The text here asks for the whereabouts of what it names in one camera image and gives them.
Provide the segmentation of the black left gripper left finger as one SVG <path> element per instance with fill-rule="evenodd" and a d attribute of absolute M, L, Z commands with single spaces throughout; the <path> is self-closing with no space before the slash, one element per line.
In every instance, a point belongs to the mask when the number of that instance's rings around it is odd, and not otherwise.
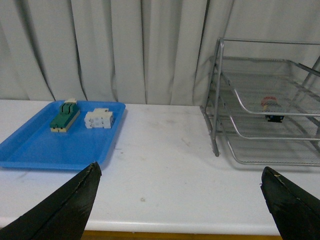
<path fill-rule="evenodd" d="M 67 181 L 0 231 L 2 240 L 79 240 L 91 214 L 102 172 L 97 162 Z"/>

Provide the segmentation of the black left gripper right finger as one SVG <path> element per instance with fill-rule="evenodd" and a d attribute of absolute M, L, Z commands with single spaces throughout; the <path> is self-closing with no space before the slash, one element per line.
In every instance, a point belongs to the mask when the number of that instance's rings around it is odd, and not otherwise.
<path fill-rule="evenodd" d="M 320 200 L 274 169 L 265 167 L 261 191 L 283 240 L 320 238 Z"/>

